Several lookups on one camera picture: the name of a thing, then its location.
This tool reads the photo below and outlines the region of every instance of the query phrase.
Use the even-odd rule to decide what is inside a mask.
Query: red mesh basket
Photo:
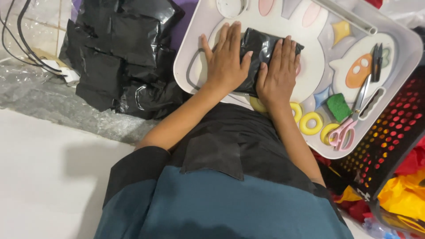
[[[357,147],[331,166],[385,225],[425,238],[425,222],[385,211],[378,194],[425,134],[425,67],[419,67],[391,100]]]

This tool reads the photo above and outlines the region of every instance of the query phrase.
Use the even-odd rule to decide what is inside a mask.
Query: white floor
[[[132,146],[0,110],[0,239],[89,239]],[[355,238],[371,238],[352,222]]]

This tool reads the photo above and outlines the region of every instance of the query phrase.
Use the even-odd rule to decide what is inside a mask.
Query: hand
[[[220,31],[220,40],[213,52],[208,45],[207,37],[201,36],[202,48],[208,62],[208,76],[205,85],[215,91],[227,95],[239,87],[248,77],[252,51],[240,59],[241,52],[241,22],[236,21],[231,26],[225,23]]]
[[[261,63],[258,72],[257,94],[260,101],[270,112],[275,108],[288,108],[295,87],[296,69],[301,55],[295,56],[297,43],[291,42],[291,36],[280,39],[273,51],[270,69]]]

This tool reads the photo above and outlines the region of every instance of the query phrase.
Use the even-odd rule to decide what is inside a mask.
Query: green sponge
[[[334,94],[328,98],[326,104],[329,107],[329,110],[335,116],[338,122],[341,123],[343,119],[347,116],[350,116],[352,113],[350,107],[348,107],[347,102],[345,102],[344,95],[342,93]]]

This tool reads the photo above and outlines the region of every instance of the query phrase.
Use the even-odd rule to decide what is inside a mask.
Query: pink-handled scissors
[[[353,114],[343,124],[341,124],[337,129],[331,131],[331,133],[328,135],[329,143],[334,146],[337,151],[346,151],[353,145],[355,136],[354,126],[356,126],[360,113],[362,112],[361,109],[363,100],[365,99],[365,95],[368,92],[371,78],[372,75],[368,75],[365,82],[363,83],[359,95],[357,96],[356,104],[354,105]],[[347,141],[346,137],[348,133],[350,133],[350,138]]]

